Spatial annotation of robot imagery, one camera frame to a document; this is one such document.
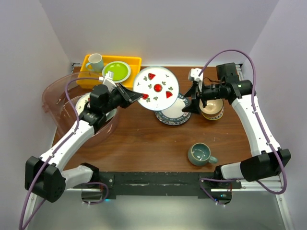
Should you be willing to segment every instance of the black mount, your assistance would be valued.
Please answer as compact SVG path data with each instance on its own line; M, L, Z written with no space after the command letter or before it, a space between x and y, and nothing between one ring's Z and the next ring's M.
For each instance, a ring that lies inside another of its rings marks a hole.
M288 149L278 149L277 151L283 166L291 159ZM263 152L261 155L246 159L240 164L241 172L247 181L255 181L271 176L277 176L282 171L273 152Z
M24 187L29 190L38 170L44 162L36 157L30 157L25 163ZM32 192L49 202L57 201L65 191L65 178L54 165L47 164L36 181Z
M212 172L100 172L100 181L109 188L108 199L117 196L196 196L198 199L209 198L200 188L201 178L212 178ZM217 201L229 203L232 199L231 191L212 192L211 189L240 189L241 183L201 182L203 187ZM79 185L75 188L86 188L88 185ZM86 201L95 201L104 196L100 191L82 192Z

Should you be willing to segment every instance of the strawberry design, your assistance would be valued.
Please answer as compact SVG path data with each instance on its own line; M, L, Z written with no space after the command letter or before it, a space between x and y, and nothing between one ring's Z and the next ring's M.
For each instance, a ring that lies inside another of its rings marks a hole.
M170 91L166 91L166 98L169 98L171 96L173 96L173 94Z
M162 85L156 84L156 85L154 85L153 89L154 89L156 92L161 92L161 90L162 90Z
M149 80L152 80L154 77L155 77L155 74L153 74L153 73L149 73L149 74L148 74Z
M145 100L146 98L148 98L148 96L149 96L148 94L143 93L143 97L142 98Z

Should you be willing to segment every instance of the white cup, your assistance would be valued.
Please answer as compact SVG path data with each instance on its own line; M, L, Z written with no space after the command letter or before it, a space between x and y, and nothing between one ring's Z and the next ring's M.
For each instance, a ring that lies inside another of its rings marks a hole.
M102 60L102 56L101 54L92 54L90 55L90 57L88 58L89 63L86 64L86 68L88 71L95 71L98 73L102 72L102 69L104 68L104 62Z

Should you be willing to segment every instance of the white plastic clip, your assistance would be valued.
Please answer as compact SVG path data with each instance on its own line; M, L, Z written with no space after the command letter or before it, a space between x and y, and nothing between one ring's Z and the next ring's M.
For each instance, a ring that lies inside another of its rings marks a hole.
M101 83L102 83L102 82L104 82L104 79L105 79L104 77L99 77L99 79L98 79L98 80L99 80L99 82L101 82Z
M112 91L115 89L115 87L116 87L116 84L113 82L113 80L110 79L110 78L107 78L107 77L105 77L105 80L104 80L104 83L103 83L103 84L104 84L105 86L107 86L109 92L112 92Z
M198 76L200 72L201 72L200 68L191 69L190 72L189 72L188 80L198 82L198 88L201 91L202 81L203 81L203 73L201 73L201 75Z
M109 79L113 80L113 78L114 78L114 72L108 71L108 72L106 73L106 75L105 75L105 78L109 78Z

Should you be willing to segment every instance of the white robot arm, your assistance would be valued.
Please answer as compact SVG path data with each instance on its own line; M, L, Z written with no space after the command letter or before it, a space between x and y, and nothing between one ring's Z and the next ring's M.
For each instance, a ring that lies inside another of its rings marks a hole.
M76 185L99 181L99 169L88 163L63 171L75 152L105 123L106 114L118 106L127 108L142 97L112 81L112 73L99 79L90 93L90 101L84 106L79 119L67 134L39 158L30 157L25 164L25 188L29 190L41 167L42 173L35 181L32 192L49 202L57 201L66 189Z
M214 171L214 179L236 178L255 181L279 175L281 168L271 147L273 146L279 155L283 166L288 163L291 154L288 149L280 148L279 143L270 132L259 108L257 96L252 95L252 83L248 80L239 80L234 63L217 66L219 84L204 85L203 75L199 75L200 72L201 69L192 69L189 73L188 79L193 82L193 85L185 96L191 97L192 100L191 104L182 111L199 114L201 112L200 100L206 106L207 100L227 99L241 120L252 155L251 158L242 162L217 166ZM252 106L252 97L259 120Z

